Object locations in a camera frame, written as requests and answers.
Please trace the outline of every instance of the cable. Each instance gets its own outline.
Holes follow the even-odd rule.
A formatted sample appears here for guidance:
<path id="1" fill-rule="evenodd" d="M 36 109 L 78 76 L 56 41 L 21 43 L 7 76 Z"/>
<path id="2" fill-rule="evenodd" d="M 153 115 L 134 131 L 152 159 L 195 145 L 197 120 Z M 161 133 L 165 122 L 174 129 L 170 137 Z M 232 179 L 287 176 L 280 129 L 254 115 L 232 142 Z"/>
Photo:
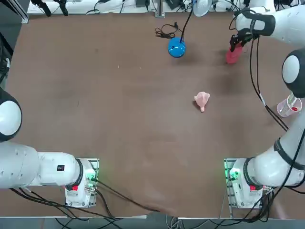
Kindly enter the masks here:
<path id="1" fill-rule="evenodd" d="M 152 0 L 152 5 L 153 5 L 153 7 L 154 7 L 154 10 L 157 12 L 157 8 L 156 8 L 156 6 L 154 5 L 153 0 Z"/>
<path id="2" fill-rule="evenodd" d="M 301 191 L 295 190 L 295 189 L 293 189 L 292 187 L 286 187 L 286 188 L 288 188 L 288 189 L 290 189 L 290 190 L 292 190 L 292 191 L 294 191 L 294 192 L 297 192 L 297 193 L 299 193 L 299 194 L 305 194 L 305 192 L 301 192 Z"/>
<path id="3" fill-rule="evenodd" d="M 106 188 L 108 188 L 108 189 L 111 190 L 112 192 L 118 194 L 118 195 L 119 195 L 120 197 L 122 197 L 123 199 L 128 200 L 129 202 L 131 202 L 131 203 L 133 203 L 133 204 L 135 204 L 135 205 L 137 205 L 137 206 L 139 206 L 139 207 L 141 207 L 141 208 L 143 208 L 143 209 L 145 209 L 145 210 L 159 212 L 158 210 L 155 210 L 155 209 L 153 209 L 153 208 L 149 208 L 149 207 L 143 206 L 142 204 L 139 204 L 139 203 L 135 202 L 134 200 L 132 200 L 132 199 L 126 197 L 125 195 L 119 193 L 118 191 L 114 190 L 114 189 L 111 188 L 110 186 L 104 184 L 103 182 L 101 182 L 101 181 L 99 181 L 99 180 L 97 180 L 97 179 L 92 178 L 91 180 L 100 183 L 101 185 L 105 186 Z"/>
<path id="4" fill-rule="evenodd" d="M 234 3 L 234 0 L 232 0 L 232 1 L 224 0 L 224 1 L 226 1 L 226 2 L 228 2 L 228 3 L 231 4 L 230 11 L 234 11 L 235 8 L 236 8 L 237 10 L 240 10 L 240 7 L 238 7 L 238 6 Z"/>
<path id="5" fill-rule="evenodd" d="M 29 195 L 29 194 L 26 193 L 22 188 L 19 188 L 19 190 L 20 190 L 25 196 L 27 196 L 28 198 L 33 198 L 33 199 L 35 199 L 35 200 L 44 200 L 45 202 L 48 202 L 48 203 L 50 203 L 50 204 L 57 204 L 56 202 L 46 200 L 45 198 L 41 197 L 40 195 L 38 195 L 38 194 L 35 193 L 35 192 L 32 192 L 32 191 L 31 191 L 31 193 L 33 193 L 34 195 L 36 195 L 38 198 Z M 87 221 L 87 219 L 81 219 L 81 218 L 77 217 L 70 209 L 64 208 L 64 209 L 66 209 L 67 211 L 69 211 L 73 217 L 71 217 L 70 215 L 68 215 L 66 212 L 64 212 L 64 211 L 63 211 L 62 209 L 60 209 L 59 207 L 55 207 L 55 208 L 57 208 L 57 209 L 58 209 L 59 211 L 61 211 L 65 216 L 67 216 L 67 217 L 69 217 L 69 218 L 71 218 L 71 219 L 78 219 L 78 220 L 81 220 L 81 221 Z"/>
<path id="6" fill-rule="evenodd" d="M 165 26 L 169 26 L 169 27 L 175 28 L 175 31 L 174 31 L 174 32 L 165 33 L 165 32 L 163 32 L 163 28 L 164 28 Z M 160 29 L 159 27 L 156 27 L 156 28 L 155 28 L 156 37 L 167 38 L 167 39 L 171 39 L 171 38 L 176 37 L 176 34 L 175 34 L 175 33 L 176 33 L 177 31 L 182 32 L 182 31 L 179 29 L 177 22 L 175 22 L 174 25 L 165 24 L 165 25 L 163 25 L 163 26 L 161 27 L 161 29 Z"/>
<path id="7" fill-rule="evenodd" d="M 121 10 L 120 10 L 120 13 L 122 13 L 124 3 L 125 3 L 125 0 L 123 0 L 123 4 L 122 4 Z"/>
<path id="8" fill-rule="evenodd" d="M 176 12 L 178 12 L 180 9 L 184 9 L 184 10 L 185 10 L 185 4 L 184 4 L 184 3 L 185 3 L 185 1 L 186 1 L 186 0 L 184 0 L 184 1 L 183 1 L 183 3 L 182 3 L 182 4 L 180 4 L 180 6 L 179 6 L 179 8 L 177 9 L 177 11 L 176 11 Z"/>
<path id="9" fill-rule="evenodd" d="M 291 4 L 289 4 L 289 6 L 294 7 L 294 6 L 298 6 L 299 4 L 300 4 L 300 0 L 297 0 L 297 3 L 295 5 L 292 6 Z"/>
<path id="10" fill-rule="evenodd" d="M 171 224 L 168 225 L 167 214 L 165 215 L 165 222 L 168 229 L 181 229 L 182 220 L 179 220 L 178 217 L 172 217 Z"/>
<path id="11" fill-rule="evenodd" d="M 102 215 L 102 214 L 99 214 L 99 213 L 96 213 L 96 212 L 88 211 L 88 210 L 85 210 L 85 209 L 82 209 L 82 208 L 76 208 L 76 207 L 72 207 L 72 206 L 68 206 L 68 205 L 62 205 L 62 204 L 59 204 L 55 201 L 49 201 L 49 200 L 43 200 L 43 199 L 37 200 L 35 197 L 33 197 L 31 195 L 29 195 L 30 197 L 28 197 L 27 195 L 24 195 L 24 194 L 18 192 L 17 190 L 15 190 L 13 188 L 10 188 L 10 190 L 13 191 L 14 193 L 16 193 L 17 195 L 23 197 L 24 199 L 27 199 L 27 200 L 30 200 L 30 201 L 33 201 L 33 202 L 36 202 L 36 203 L 40 203 L 40 204 L 44 204 L 44 205 L 52 206 L 52 207 L 59 207 L 59 208 L 72 208 L 72 209 L 76 209 L 76 210 L 86 212 L 86 213 L 89 213 L 89 214 L 104 217 L 105 220 L 107 220 L 108 222 L 112 222 L 112 224 L 114 226 L 116 226 L 118 229 L 122 229 L 121 227 L 116 225 L 113 221 L 111 221 L 111 219 L 112 219 L 111 217 L 108 217 L 108 216 L 105 216 L 105 215 Z"/>
<path id="12" fill-rule="evenodd" d="M 188 12 L 188 10 L 192 7 L 192 2 L 188 3 L 184 12 Z"/>
<path id="13" fill-rule="evenodd" d="M 182 34 L 181 34 L 181 38 L 180 38 L 180 43 L 184 40 L 184 31 L 185 31 L 185 28 L 186 28 L 187 23 L 189 22 L 189 20 L 190 20 L 190 18 L 191 18 L 192 13 L 193 13 L 193 7 L 192 7 L 191 12 L 190 12 L 190 14 L 189 14 L 189 16 L 188 16 L 188 18 L 187 18 L 187 20 L 186 20 L 184 26 L 183 26 Z"/>
<path id="14" fill-rule="evenodd" d="M 96 5 L 97 4 L 99 4 L 100 3 L 100 0 L 98 0 L 96 3 L 95 3 L 95 5 L 94 5 L 94 7 L 93 7 L 93 10 L 89 10 L 89 11 L 87 11 L 85 14 L 87 14 L 87 13 L 90 13 L 90 12 L 96 12 L 96 11 L 98 11 L 98 13 L 97 14 L 99 14 L 100 13 L 100 11 L 99 10 L 97 10 L 95 7 L 96 7 Z"/>
<path id="15" fill-rule="evenodd" d="M 99 190 L 95 190 L 95 192 L 101 197 L 102 201 L 103 201 L 103 204 L 105 206 L 105 209 L 106 209 L 106 212 L 108 214 L 108 216 L 110 216 L 113 220 L 117 220 L 113 214 L 110 212 L 108 206 L 107 206 L 107 203 L 106 203 L 106 200 L 105 200 L 105 197 L 103 196 L 103 194 L 99 191 Z"/>
<path id="16" fill-rule="evenodd" d="M 65 225 L 64 224 L 62 224 L 61 222 L 59 222 L 59 220 L 57 219 L 57 218 L 55 218 L 55 220 L 62 226 L 62 228 L 61 229 L 64 229 L 64 228 L 66 228 L 66 229 L 72 229 L 72 228 L 69 228 L 69 227 L 67 227 L 67 225 L 73 220 L 73 219 L 71 219 L 68 223 L 66 223 Z M 112 224 L 112 222 L 110 222 L 110 223 L 107 223 L 106 225 L 104 225 L 104 226 L 101 226 L 101 227 L 99 227 L 99 228 L 96 228 L 96 229 L 102 229 L 102 228 L 105 228 L 105 227 L 107 227 L 107 226 L 109 226 L 110 224 Z"/>
<path id="17" fill-rule="evenodd" d="M 202 227 L 204 224 L 206 224 L 206 223 L 209 222 L 209 221 L 210 221 L 210 220 L 208 219 L 208 220 L 206 220 L 205 222 L 199 224 L 198 226 L 193 227 L 193 228 L 188 228 L 188 229 L 198 229 L 198 228 Z"/>
<path id="18" fill-rule="evenodd" d="M 54 12 L 53 13 L 51 13 L 51 14 L 54 14 L 57 10 L 58 10 L 58 8 L 59 8 L 59 6 L 57 7 L 57 9 L 56 10 L 54 10 Z"/>
<path id="19" fill-rule="evenodd" d="M 252 86 L 255 90 L 255 93 L 256 95 L 258 96 L 258 98 L 261 100 L 261 102 L 264 104 L 267 112 L 270 114 L 270 116 L 285 130 L 287 131 L 288 130 L 288 126 L 285 124 L 285 122 L 277 115 L 275 114 L 271 108 L 265 103 L 265 101 L 263 100 L 263 97 L 262 97 L 262 94 L 260 93 L 260 91 L 258 91 L 256 89 L 256 86 L 254 84 L 254 80 L 253 80 L 253 75 L 252 75 L 252 52 L 253 52 L 253 44 L 254 44 L 254 40 L 255 38 L 253 38 L 252 40 L 252 43 L 251 43 L 251 49 L 250 49 L 250 78 L 251 78 L 251 83 L 252 83 Z M 256 72 L 256 77 L 257 77 L 257 83 L 259 82 L 258 80 L 258 71 Z"/>
<path id="20" fill-rule="evenodd" d="M 250 209 L 250 211 L 246 214 L 246 216 L 243 217 L 242 219 L 230 219 L 230 220 L 238 221 L 238 222 L 236 222 L 236 223 L 222 224 L 224 221 L 226 221 L 226 220 L 228 220 L 228 219 L 224 219 L 224 220 L 222 220 L 220 223 L 215 223 L 215 222 L 213 222 L 212 220 L 210 220 L 210 221 L 211 221 L 213 224 L 217 225 L 217 227 L 215 227 L 215 229 L 216 229 L 216 228 L 218 228 L 219 226 L 232 226 L 232 225 L 236 225 L 236 224 L 239 224 L 239 223 L 242 223 L 242 222 L 254 223 L 254 222 L 258 221 L 258 220 L 261 220 L 261 218 L 264 216 L 263 208 L 260 209 L 260 212 L 259 212 L 256 216 L 254 216 L 254 217 L 252 217 L 252 218 L 250 218 L 250 219 L 247 219 L 247 217 L 248 217 L 248 215 L 254 210 L 254 207 L 255 207 L 261 200 L 264 200 L 264 198 L 266 198 L 266 197 L 268 198 L 267 206 L 269 206 L 269 203 L 270 203 L 270 202 L 269 202 L 269 195 L 270 195 L 270 193 L 273 193 L 273 191 L 271 191 L 271 192 L 266 193 L 265 195 L 263 195 L 263 196 L 253 205 L 253 207 L 252 207 L 252 208 Z M 268 212 L 267 212 L 266 221 L 263 221 L 263 222 L 267 222 L 267 221 L 268 221 L 268 219 L 269 219 L 269 212 L 270 212 L 270 207 L 268 207 Z"/>

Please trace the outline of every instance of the black cable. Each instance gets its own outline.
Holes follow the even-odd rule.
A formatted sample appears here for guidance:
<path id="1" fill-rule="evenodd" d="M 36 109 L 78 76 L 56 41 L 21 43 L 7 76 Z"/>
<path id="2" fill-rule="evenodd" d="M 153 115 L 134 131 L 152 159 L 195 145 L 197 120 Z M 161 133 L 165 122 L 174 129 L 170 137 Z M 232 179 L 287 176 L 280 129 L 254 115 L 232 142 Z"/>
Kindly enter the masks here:
<path id="1" fill-rule="evenodd" d="M 32 198 L 32 199 L 35 199 L 35 200 L 44 200 L 45 202 L 48 202 L 50 204 L 57 204 L 56 202 L 53 202 L 53 201 L 48 201 L 46 200 L 45 198 L 41 197 L 40 195 L 38 195 L 37 193 L 35 192 L 32 192 L 34 195 L 38 196 L 39 198 L 36 198 L 36 197 L 33 197 L 31 195 L 29 195 L 28 193 L 26 193 L 22 188 L 19 188 L 19 190 L 25 195 L 27 196 L 28 198 Z M 69 211 L 71 213 L 71 215 L 73 217 L 71 217 L 69 214 L 67 214 L 66 212 L 64 212 L 62 209 L 60 209 L 59 207 L 55 207 L 56 209 L 58 209 L 59 211 L 61 211 L 65 216 L 71 218 L 71 219 L 78 219 L 78 220 L 81 220 L 81 221 L 87 221 L 87 219 L 81 219 L 81 218 L 78 218 L 70 209 L 67 209 L 65 208 L 67 211 Z"/>
<path id="2" fill-rule="evenodd" d="M 53 13 L 55 13 L 55 12 L 58 10 L 58 8 L 59 8 L 59 7 L 60 7 L 60 6 L 58 6 L 58 7 L 57 7 L 57 9 L 56 9 L 56 10 L 54 10 L 54 12 L 53 12 Z M 53 15 L 53 13 L 51 13 L 51 15 Z"/>
<path id="3" fill-rule="evenodd" d="M 152 5 L 153 5 L 153 7 L 154 7 L 155 12 L 157 12 L 157 8 L 156 8 L 156 6 L 154 5 L 153 0 L 152 0 Z"/>
<path id="4" fill-rule="evenodd" d="M 174 32 L 165 33 L 165 32 L 163 32 L 163 28 L 164 28 L 165 26 L 169 26 L 169 27 L 175 28 L 175 31 L 174 31 Z M 165 25 L 163 25 L 163 26 L 161 27 L 161 29 L 160 29 L 159 27 L 155 28 L 156 37 L 167 38 L 167 39 L 171 39 L 171 38 L 176 37 L 176 34 L 175 34 L 175 33 L 176 33 L 177 31 L 182 32 L 182 31 L 179 29 L 177 22 L 175 22 L 174 25 L 165 24 Z"/>
<path id="5" fill-rule="evenodd" d="M 298 191 L 298 190 L 295 190 L 294 188 L 292 188 L 292 187 L 286 187 L 286 188 L 288 188 L 288 189 L 290 189 L 290 190 L 292 190 L 292 191 L 294 191 L 294 192 L 297 192 L 297 193 L 299 193 L 299 194 L 305 194 L 305 192 L 301 192 L 301 191 Z"/>
<path id="6" fill-rule="evenodd" d="M 259 80 L 258 80 L 258 45 L 259 45 L 259 37 L 257 38 L 257 44 L 256 44 L 256 86 L 257 86 L 257 91 L 260 94 L 261 89 L 259 88 Z"/>
<path id="7" fill-rule="evenodd" d="M 252 44 L 251 44 L 251 49 L 250 49 L 250 77 L 251 77 L 251 83 L 252 83 L 252 86 L 255 90 L 255 93 L 257 95 L 257 97 L 262 101 L 262 98 L 260 96 L 260 91 L 258 91 L 256 89 L 256 86 L 254 84 L 254 80 L 253 80 L 253 75 L 252 75 L 252 52 L 253 52 L 253 44 L 254 44 L 254 38 L 252 40 Z M 264 106 L 267 110 L 267 112 L 270 114 L 270 116 L 285 130 L 287 131 L 288 130 L 288 126 L 285 124 L 285 122 L 277 115 L 274 113 L 274 111 L 271 110 L 271 108 L 266 104 L 264 103 Z"/>
<path id="8" fill-rule="evenodd" d="M 200 223 L 199 225 L 197 225 L 197 226 L 195 226 L 195 227 L 192 227 L 192 228 L 188 228 L 188 229 L 197 229 L 197 228 L 203 226 L 207 221 L 210 221 L 210 220 L 208 219 L 208 220 L 206 220 L 205 222 L 202 222 L 202 223 Z"/>
<path id="9" fill-rule="evenodd" d="M 290 5 L 290 7 L 298 6 L 300 4 L 300 0 L 297 0 L 297 3 L 295 5 Z"/>
<path id="10" fill-rule="evenodd" d="M 297 190 L 294 189 L 294 188 L 296 188 L 296 187 L 300 187 L 301 185 L 303 185 L 304 182 L 305 182 L 305 175 L 303 176 L 303 179 L 301 180 L 301 182 L 298 183 L 297 185 L 291 185 L 291 186 L 286 186 L 286 187 L 289 188 L 289 189 L 291 189 L 291 190 L 293 190 L 293 191 L 295 191 L 295 192 L 297 192 L 297 193 L 305 194 L 305 193 L 303 193 L 303 192 L 301 192 L 301 191 L 297 191 Z"/>
<path id="11" fill-rule="evenodd" d="M 97 6 L 97 4 L 99 4 L 99 3 L 100 3 L 100 0 L 98 0 L 98 1 L 95 3 L 95 5 L 94 5 L 94 7 L 93 7 L 93 10 L 89 10 L 89 11 L 87 11 L 85 14 L 90 13 L 90 12 L 96 12 L 96 11 L 98 11 L 97 14 L 99 14 L 100 11 L 97 10 L 97 9 L 95 8 L 95 7 Z"/>
<path id="12" fill-rule="evenodd" d="M 124 3 L 125 3 L 125 0 L 123 0 L 123 4 L 122 4 L 121 10 L 120 10 L 120 13 L 122 13 L 122 10 L 123 10 L 123 7 L 124 7 Z"/>
<path id="13" fill-rule="evenodd" d="M 231 28 L 231 25 L 232 25 L 233 21 L 237 18 L 237 16 L 235 16 L 235 17 L 232 19 L 232 21 L 230 22 L 230 24 L 229 24 L 229 30 L 236 30 L 235 27 L 234 27 L 234 28 Z"/>
<path id="14" fill-rule="evenodd" d="M 106 212 L 108 214 L 108 216 L 110 216 L 113 220 L 117 220 L 113 214 L 110 212 L 109 208 L 108 208 L 108 205 L 106 203 L 106 199 L 105 197 L 103 196 L 103 194 L 99 191 L 99 190 L 95 190 L 95 192 L 101 197 L 102 201 L 103 201 L 103 204 L 105 206 L 105 209 L 106 209 Z"/>
<path id="15" fill-rule="evenodd" d="M 215 223 L 213 222 L 212 220 L 210 220 L 213 224 L 217 225 L 217 226 L 232 226 L 232 225 L 236 225 L 236 224 L 239 224 L 239 223 L 242 223 L 242 222 L 248 222 L 248 223 L 252 223 L 252 222 L 255 222 L 255 221 L 258 221 L 260 220 L 260 218 L 262 218 L 264 215 L 262 215 L 262 212 L 263 212 L 263 208 L 260 209 L 260 212 L 255 216 L 255 217 L 258 217 L 258 219 L 255 219 L 254 217 L 253 218 L 250 218 L 250 219 L 247 219 L 248 215 L 254 210 L 255 206 L 260 203 L 260 201 L 263 201 L 264 198 L 268 197 L 270 193 L 268 194 L 265 194 L 263 195 L 254 205 L 253 207 L 250 209 L 250 211 L 242 218 L 242 219 L 231 219 L 231 220 L 234 220 L 234 221 L 238 221 L 238 222 L 235 222 L 235 223 L 230 223 L 230 224 L 222 224 L 225 220 L 223 220 L 222 222 L 220 223 Z"/>
<path id="16" fill-rule="evenodd" d="M 82 212 L 86 212 L 86 213 L 89 213 L 89 214 L 93 214 L 93 215 L 96 215 L 96 216 L 101 216 L 101 217 L 104 217 L 105 220 L 107 220 L 108 222 L 112 222 L 112 224 L 114 226 L 116 226 L 118 229 L 122 229 L 121 227 L 119 227 L 118 225 L 116 225 L 113 221 L 111 221 L 111 217 L 108 217 L 108 216 L 105 216 L 105 215 L 102 215 L 102 214 L 99 214 L 99 213 L 96 213 L 96 212 L 92 212 L 92 211 L 88 211 L 88 210 L 85 210 L 85 209 L 82 209 L 82 208 L 76 208 L 76 207 L 72 207 L 72 206 L 68 206 L 68 205 L 62 205 L 62 204 L 59 204 L 59 203 L 56 203 L 55 201 L 49 201 L 49 200 L 36 200 L 35 197 L 31 196 L 28 197 L 20 192 L 18 192 L 17 190 L 13 189 L 13 188 L 10 188 L 11 191 L 15 192 L 17 195 L 23 197 L 24 199 L 27 199 L 27 200 L 30 200 L 30 201 L 33 201 L 33 202 L 36 202 L 36 203 L 40 203 L 40 204 L 44 204 L 44 205 L 47 205 L 47 206 L 52 206 L 52 207 L 61 207 L 61 208 L 72 208 L 72 209 L 76 209 L 76 210 L 79 210 L 79 211 L 82 211 Z"/>
<path id="17" fill-rule="evenodd" d="M 97 180 L 97 179 L 94 179 L 94 178 L 93 178 L 93 179 L 91 179 L 91 180 L 100 183 L 101 185 L 105 186 L 106 188 L 108 188 L 108 189 L 111 190 L 112 192 L 114 192 L 114 193 L 118 194 L 119 196 L 121 196 L 123 199 L 128 200 L 129 202 L 131 202 L 131 203 L 133 203 L 133 204 L 135 204 L 135 205 L 137 205 L 137 206 L 139 206 L 139 207 L 141 207 L 141 208 L 143 208 L 143 209 L 145 209 L 145 210 L 159 212 L 158 210 L 155 210 L 155 209 L 153 209 L 153 208 L 146 207 L 146 206 L 144 206 L 144 205 L 142 205 L 142 204 L 139 204 L 139 203 L 135 202 L 134 200 L 132 200 L 132 199 L 128 198 L 127 196 L 125 196 L 125 195 L 119 193 L 118 191 L 114 190 L 114 189 L 111 188 L 110 186 L 106 185 L 105 183 L 103 183 L 103 182 L 101 182 L 101 181 L 99 181 L 99 180 Z"/>
<path id="18" fill-rule="evenodd" d="M 188 10 L 192 7 L 192 3 L 188 3 L 184 12 L 188 12 Z"/>
<path id="19" fill-rule="evenodd" d="M 231 7 L 234 6 L 233 9 L 231 9 L 231 7 L 230 7 L 230 10 L 231 10 L 231 11 L 233 11 L 235 8 L 236 8 L 237 10 L 240 10 L 240 7 L 238 7 L 233 1 L 228 1 L 228 0 L 224 0 L 224 1 L 230 3 L 230 4 L 231 4 Z"/>
<path id="20" fill-rule="evenodd" d="M 179 6 L 179 8 L 177 9 L 177 11 L 176 11 L 176 12 L 178 12 L 180 9 L 182 9 L 182 10 L 184 9 L 184 10 L 185 10 L 185 4 L 184 4 L 184 3 L 185 3 L 185 1 L 186 1 L 186 0 L 184 0 L 184 1 L 183 1 L 183 3 L 182 3 L 182 4 L 180 4 L 180 6 Z"/>
<path id="21" fill-rule="evenodd" d="M 68 225 L 73 219 L 71 219 L 71 220 L 70 220 L 68 223 L 66 223 L 66 224 L 62 224 L 57 218 L 55 218 L 55 220 L 62 226 L 61 229 L 63 229 L 63 228 L 72 229 L 72 228 L 69 228 L 67 225 Z"/>
<path id="22" fill-rule="evenodd" d="M 73 219 L 71 219 L 68 223 L 66 223 L 65 225 L 64 224 L 62 224 L 61 222 L 59 222 L 59 220 L 57 219 L 57 218 L 55 218 L 55 220 L 62 226 L 62 228 L 61 229 L 63 229 L 63 228 L 66 228 L 66 229 L 72 229 L 72 228 L 69 228 L 69 227 L 67 227 L 67 225 L 73 220 Z M 96 229 L 102 229 L 102 228 L 105 228 L 105 227 L 107 227 L 107 226 L 109 226 L 110 224 L 112 224 L 112 222 L 110 222 L 110 223 L 107 223 L 106 225 L 104 225 L 104 226 L 101 226 L 101 227 L 99 227 L 99 228 L 96 228 Z"/>
<path id="23" fill-rule="evenodd" d="M 182 34 L 181 34 L 181 38 L 180 38 L 180 43 L 181 43 L 181 42 L 183 41 L 183 39 L 184 39 L 184 31 L 185 31 L 185 28 L 186 28 L 187 23 L 189 22 L 189 20 L 190 20 L 190 18 L 191 18 L 192 13 L 193 13 L 193 7 L 192 7 L 191 12 L 190 12 L 190 14 L 189 14 L 189 16 L 188 16 L 188 18 L 187 18 L 187 20 L 186 20 L 184 26 L 183 26 Z"/>

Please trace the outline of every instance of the brown table surface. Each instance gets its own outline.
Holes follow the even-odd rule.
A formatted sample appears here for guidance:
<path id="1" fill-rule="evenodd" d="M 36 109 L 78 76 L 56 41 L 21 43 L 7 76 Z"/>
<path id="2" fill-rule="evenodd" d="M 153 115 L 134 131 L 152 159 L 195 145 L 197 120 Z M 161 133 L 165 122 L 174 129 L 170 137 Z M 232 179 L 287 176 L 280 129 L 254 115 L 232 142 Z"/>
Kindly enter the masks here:
<path id="1" fill-rule="evenodd" d="M 219 217 L 224 158 L 255 156 L 283 130 L 252 88 L 250 45 L 237 64 L 225 64 L 231 14 L 191 17 L 185 56 L 168 54 L 168 40 L 155 37 L 154 29 L 175 21 L 182 28 L 186 17 L 52 16 L 24 24 L 7 84 L 24 118 L 13 141 L 38 151 L 99 158 L 104 182 L 170 215 Z M 260 41 L 260 85 L 270 106 L 288 96 L 281 66 L 292 49 Z M 199 91 L 211 94 L 203 114 L 193 104 Z M 35 190 L 64 202 L 59 187 Z M 147 213 L 104 193 L 116 216 Z M 1 216 L 62 215 L 9 190 L 1 190 L 0 200 Z M 227 202 L 222 217 L 229 217 Z M 305 219 L 304 204 L 301 195 L 283 190 L 272 217 Z M 105 214 L 100 201 L 90 210 Z"/>

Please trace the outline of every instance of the pink stuffed toy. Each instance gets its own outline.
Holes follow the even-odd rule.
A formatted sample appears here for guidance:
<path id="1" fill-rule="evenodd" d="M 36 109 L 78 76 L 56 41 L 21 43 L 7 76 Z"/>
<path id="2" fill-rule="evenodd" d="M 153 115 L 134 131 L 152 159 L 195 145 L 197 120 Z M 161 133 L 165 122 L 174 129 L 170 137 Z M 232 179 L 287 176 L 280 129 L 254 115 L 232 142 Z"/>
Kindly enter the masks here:
<path id="1" fill-rule="evenodd" d="M 198 106 L 200 106 L 200 111 L 203 112 L 204 111 L 204 106 L 206 105 L 206 103 L 208 102 L 210 98 L 210 94 L 205 93 L 205 92 L 199 92 L 195 97 L 194 100 L 196 101 L 196 103 L 198 104 Z"/>

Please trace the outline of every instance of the white device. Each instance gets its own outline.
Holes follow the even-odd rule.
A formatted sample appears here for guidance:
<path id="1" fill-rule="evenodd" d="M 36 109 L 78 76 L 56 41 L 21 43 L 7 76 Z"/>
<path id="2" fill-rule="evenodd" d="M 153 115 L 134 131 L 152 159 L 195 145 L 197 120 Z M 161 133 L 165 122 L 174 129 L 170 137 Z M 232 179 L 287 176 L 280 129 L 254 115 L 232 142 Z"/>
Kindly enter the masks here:
<path id="1" fill-rule="evenodd" d="M 236 18 L 238 34 L 269 36 L 294 45 L 305 45 L 305 5 L 275 11 L 273 0 L 251 0 Z M 297 98 L 305 97 L 305 49 L 292 51 L 285 59 L 282 77 Z M 269 149 L 253 158 L 239 158 L 230 170 L 238 208 L 252 208 L 262 196 L 263 186 L 281 186 L 292 164 L 305 128 L 301 111 L 289 130 Z M 305 142 L 285 185 L 298 185 L 305 176 Z"/>
<path id="2" fill-rule="evenodd" d="M 62 152 L 37 152 L 8 141 L 21 123 L 20 105 L 0 88 L 0 188 L 65 186 L 67 205 L 94 206 L 96 182 L 91 178 L 97 178 L 98 160 L 76 159 Z"/>
<path id="3" fill-rule="evenodd" d="M 212 0 L 196 0 L 193 5 L 193 12 L 196 17 L 204 16 L 211 8 Z"/>

